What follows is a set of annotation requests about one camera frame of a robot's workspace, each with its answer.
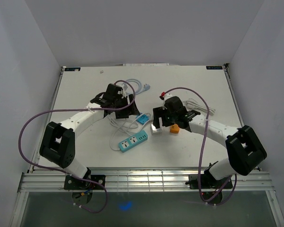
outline white table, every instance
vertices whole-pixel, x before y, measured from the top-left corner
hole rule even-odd
[[[64,72],[58,90],[54,109],[83,108],[94,96],[105,91],[109,83],[119,79],[138,79],[150,84],[150,90],[136,97],[140,112],[152,113],[154,107],[162,105],[159,95],[173,87],[188,87],[198,92],[210,107],[216,109],[211,119],[221,123],[240,126],[231,91],[223,70],[207,70],[205,66],[115,66],[82,67],[80,71]],[[181,100],[193,98],[202,101],[195,94],[177,90],[172,92]],[[60,122],[75,113],[53,113],[51,121]],[[171,134],[169,127],[161,135],[152,136],[150,126],[145,127],[148,140],[122,153],[109,147],[109,139],[114,132],[108,119],[96,122],[83,132],[76,141],[76,157],[88,167],[197,167],[203,136],[180,130]],[[113,141],[118,142],[128,136],[118,132]],[[208,166],[227,157],[226,149],[207,139],[203,165]],[[39,164],[56,166],[40,157]]]

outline power outlet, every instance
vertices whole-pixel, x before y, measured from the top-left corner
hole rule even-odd
[[[140,124],[145,124],[150,118],[147,116],[147,115],[145,115],[145,114],[143,114],[142,116],[137,116],[136,118],[138,118],[137,119],[137,122],[139,122]]]
[[[123,147],[123,149],[126,149],[126,148],[128,148],[129,147],[129,143],[128,143],[128,141],[123,141],[122,143],[121,143],[121,146]]]
[[[131,137],[128,137],[127,139],[121,141],[119,143],[119,148],[122,152],[126,152],[129,149],[137,146],[138,144],[146,141],[148,139],[147,133],[144,130],[141,130],[140,132],[134,134]]]

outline gray wall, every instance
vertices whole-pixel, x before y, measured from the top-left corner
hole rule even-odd
[[[284,1],[266,0],[230,64],[245,124],[264,143],[284,214]]]
[[[17,140],[28,118],[49,108],[60,67],[24,0],[0,0],[0,227],[8,226],[21,172]],[[23,149],[32,157],[44,119],[25,133]]]
[[[230,62],[263,0],[26,0],[62,66]]]

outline purple cable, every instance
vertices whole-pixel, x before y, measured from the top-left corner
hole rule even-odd
[[[227,184],[227,182],[230,180],[231,176],[229,176],[227,178],[227,180],[224,182],[224,184],[220,187],[220,189],[209,199],[204,199],[203,195],[202,195],[202,188],[201,188],[201,166],[202,166],[202,159],[203,159],[203,152],[204,152],[204,147],[205,147],[205,142],[206,142],[206,137],[207,137],[207,130],[208,130],[208,117],[209,117],[209,107],[206,103],[206,101],[194,90],[192,89],[189,89],[189,88],[186,88],[186,87],[175,87],[175,88],[172,88],[168,91],[166,91],[165,93],[168,93],[170,91],[173,91],[173,90],[178,90],[178,89],[183,89],[183,90],[188,90],[188,91],[191,91],[193,93],[195,93],[201,100],[202,102],[205,104],[206,106],[206,109],[207,109],[207,114],[206,114],[206,122],[205,122],[205,130],[204,130],[204,137],[203,137],[203,141],[202,141],[202,146],[201,146],[201,151],[200,151],[200,158],[199,158],[199,166],[198,166],[198,189],[199,189],[199,195],[200,195],[200,198],[202,201],[204,202],[210,202],[211,200],[213,200],[222,190],[223,188],[225,187],[225,185]],[[226,201],[228,201],[230,199],[230,197],[232,196],[234,190],[235,190],[235,187],[237,185],[237,175],[235,175],[235,184],[233,186],[233,189],[231,191],[231,194],[229,195],[229,197],[224,201],[224,202],[221,202],[219,205],[222,205],[224,204]]]
[[[127,107],[129,107],[131,104],[134,103],[134,100],[135,100],[135,91],[134,91],[134,88],[132,87],[132,85],[130,85],[128,82],[126,82],[125,80],[117,80],[114,84],[118,83],[118,82],[123,82],[123,83],[126,83],[132,90],[133,90],[133,100],[126,106],[124,107],[121,107],[121,108],[117,108],[117,109],[114,109],[114,108],[90,108],[90,109],[59,109],[59,110],[47,110],[47,111],[43,111],[41,113],[38,113],[36,114],[35,116],[31,117],[22,127],[21,131],[20,131],[20,134],[19,134],[19,139],[18,139],[18,149],[19,149],[19,153],[21,155],[21,157],[29,164],[33,165],[33,166],[36,166],[36,167],[39,167],[39,168],[43,168],[43,169],[49,169],[49,170],[56,170],[56,171],[59,171],[59,172],[62,172],[62,173],[65,173],[67,174],[66,171],[62,170],[62,169],[58,169],[58,168],[54,168],[54,167],[47,167],[47,166],[41,166],[37,163],[34,163],[30,160],[28,160],[25,155],[23,154],[23,151],[22,151],[22,147],[21,147],[21,140],[22,140],[22,136],[23,136],[23,132],[24,132],[24,129],[27,127],[27,125],[32,121],[34,120],[35,118],[43,115],[43,114],[48,114],[48,113],[54,113],[54,112],[78,112],[78,111],[90,111],[90,110],[110,110],[110,111],[116,111],[116,110],[123,110],[123,109],[126,109]],[[107,205],[107,202],[108,202],[108,193],[107,193],[107,190],[106,188],[98,183],[98,182],[95,182],[95,181],[91,181],[91,180],[86,180],[86,179],[82,179],[82,178],[79,178],[79,177],[76,177],[74,175],[72,175],[72,177],[78,179],[78,180],[81,180],[81,181],[86,181],[86,182],[90,182],[90,183],[94,183],[96,185],[99,185],[104,191],[105,191],[105,203],[103,205],[103,207],[100,209],[100,210],[97,210],[97,211],[92,211],[88,208],[85,208],[82,206],[82,208],[86,209],[87,211],[91,212],[91,213],[100,213],[104,208],[105,206]]]

